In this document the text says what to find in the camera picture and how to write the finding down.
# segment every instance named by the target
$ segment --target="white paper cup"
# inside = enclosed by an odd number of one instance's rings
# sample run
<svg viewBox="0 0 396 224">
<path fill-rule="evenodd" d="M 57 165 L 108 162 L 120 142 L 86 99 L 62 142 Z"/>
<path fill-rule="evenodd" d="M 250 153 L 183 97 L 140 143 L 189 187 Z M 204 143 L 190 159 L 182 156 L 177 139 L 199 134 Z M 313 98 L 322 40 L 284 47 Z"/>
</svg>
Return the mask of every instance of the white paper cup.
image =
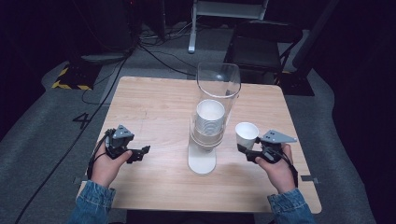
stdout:
<svg viewBox="0 0 396 224">
<path fill-rule="evenodd" d="M 259 129 L 249 122 L 241 122 L 235 126 L 236 144 L 248 150 L 253 149 L 256 138 L 259 136 Z"/>
<path fill-rule="evenodd" d="M 224 106 L 215 100 L 203 100 L 197 106 L 195 122 L 198 132 L 204 135 L 214 135 L 221 132 L 224 121 Z"/>
</svg>

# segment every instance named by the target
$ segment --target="denim jacket sleeve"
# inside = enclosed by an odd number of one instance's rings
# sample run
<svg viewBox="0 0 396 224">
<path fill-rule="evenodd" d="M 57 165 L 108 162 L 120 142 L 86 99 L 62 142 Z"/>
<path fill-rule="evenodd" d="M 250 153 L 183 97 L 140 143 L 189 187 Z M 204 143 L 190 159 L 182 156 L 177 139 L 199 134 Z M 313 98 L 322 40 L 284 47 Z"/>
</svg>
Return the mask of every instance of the denim jacket sleeve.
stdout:
<svg viewBox="0 0 396 224">
<path fill-rule="evenodd" d="M 268 196 L 276 224 L 316 223 L 308 204 L 298 189 Z"/>
<path fill-rule="evenodd" d="M 76 199 L 76 207 L 66 223 L 108 223 L 116 191 L 104 188 L 91 180 Z"/>
</svg>

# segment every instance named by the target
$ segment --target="handheld controller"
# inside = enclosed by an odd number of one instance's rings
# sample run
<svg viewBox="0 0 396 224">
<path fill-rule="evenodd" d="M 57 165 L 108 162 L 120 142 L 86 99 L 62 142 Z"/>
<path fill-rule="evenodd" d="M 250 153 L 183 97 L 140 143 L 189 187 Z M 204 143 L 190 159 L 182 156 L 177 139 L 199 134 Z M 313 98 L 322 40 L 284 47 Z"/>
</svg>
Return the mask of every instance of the handheld controller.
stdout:
<svg viewBox="0 0 396 224">
<path fill-rule="evenodd" d="M 111 159 L 115 160 L 118 156 L 127 150 L 133 152 L 127 163 L 134 161 L 142 161 L 143 156 L 149 153 L 150 146 L 143 147 L 142 149 L 128 149 L 127 146 L 130 141 L 134 140 L 134 134 L 131 133 L 124 126 L 119 125 L 117 130 L 109 129 L 106 132 L 106 154 Z"/>
<path fill-rule="evenodd" d="M 143 156 L 149 153 L 150 146 L 145 146 L 141 149 L 129 149 L 127 146 L 129 142 L 133 140 L 134 140 L 134 134 L 131 133 L 128 129 L 126 129 L 122 125 L 119 125 L 117 129 L 108 129 L 105 132 L 105 136 L 100 140 L 100 142 L 96 146 L 96 149 L 91 156 L 90 162 L 88 163 L 88 169 L 87 169 L 88 179 L 91 179 L 93 164 L 95 163 L 95 161 L 99 157 L 105 154 L 107 154 L 107 156 L 110 157 L 111 159 L 115 160 L 125 151 L 131 150 L 133 154 L 128 159 L 127 163 L 132 163 L 134 161 L 142 161 Z M 104 141 L 106 146 L 106 153 L 98 155 L 95 158 L 99 146 L 101 146 Z"/>
<path fill-rule="evenodd" d="M 247 156 L 247 161 L 252 161 L 254 163 L 257 163 L 255 161 L 256 157 L 261 157 L 265 159 L 267 162 L 272 164 L 277 163 L 283 159 L 289 165 L 291 173 L 293 174 L 294 184 L 296 187 L 298 187 L 298 178 L 297 178 L 298 172 L 282 150 L 282 143 L 292 143 L 292 142 L 297 142 L 297 139 L 289 137 L 283 133 L 279 133 L 275 130 L 270 130 L 261 138 L 260 137 L 256 138 L 255 143 L 262 144 L 262 151 L 250 150 L 239 144 L 237 144 L 237 147 L 238 147 L 238 151 L 244 153 Z"/>
</svg>

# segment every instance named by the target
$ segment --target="black chair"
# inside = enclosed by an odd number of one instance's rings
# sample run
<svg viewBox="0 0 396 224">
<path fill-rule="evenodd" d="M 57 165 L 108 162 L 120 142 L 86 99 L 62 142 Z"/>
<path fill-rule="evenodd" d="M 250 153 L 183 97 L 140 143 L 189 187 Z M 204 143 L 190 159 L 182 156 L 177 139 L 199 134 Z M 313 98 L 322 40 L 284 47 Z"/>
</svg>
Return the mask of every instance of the black chair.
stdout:
<svg viewBox="0 0 396 224">
<path fill-rule="evenodd" d="M 303 31 L 296 26 L 277 21 L 244 21 L 235 26 L 233 37 L 224 58 L 241 69 L 242 82 L 257 83 L 254 77 L 245 76 L 243 70 L 260 71 L 264 77 L 273 73 L 273 83 L 282 74 L 291 49 L 301 40 Z M 278 43 L 289 44 L 280 53 Z"/>
</svg>

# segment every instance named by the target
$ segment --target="human hand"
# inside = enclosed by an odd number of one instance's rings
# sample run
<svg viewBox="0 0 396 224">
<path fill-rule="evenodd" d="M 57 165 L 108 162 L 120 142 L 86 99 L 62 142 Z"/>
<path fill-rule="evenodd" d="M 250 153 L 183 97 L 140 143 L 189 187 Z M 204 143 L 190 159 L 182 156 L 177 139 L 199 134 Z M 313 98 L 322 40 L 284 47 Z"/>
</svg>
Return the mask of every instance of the human hand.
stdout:
<svg viewBox="0 0 396 224">
<path fill-rule="evenodd" d="M 112 160 L 106 153 L 105 143 L 96 152 L 96 162 L 93 164 L 91 181 L 108 188 L 119 173 L 120 167 L 131 157 L 132 151 L 127 150 L 122 155 Z"/>
<path fill-rule="evenodd" d="M 293 164 L 290 145 L 282 144 L 282 149 L 283 152 L 288 156 L 291 164 Z M 296 188 L 289 165 L 284 160 L 280 160 L 275 164 L 271 164 L 261 157 L 256 157 L 255 161 L 268 174 L 271 184 L 277 189 L 279 194 L 291 191 Z"/>
</svg>

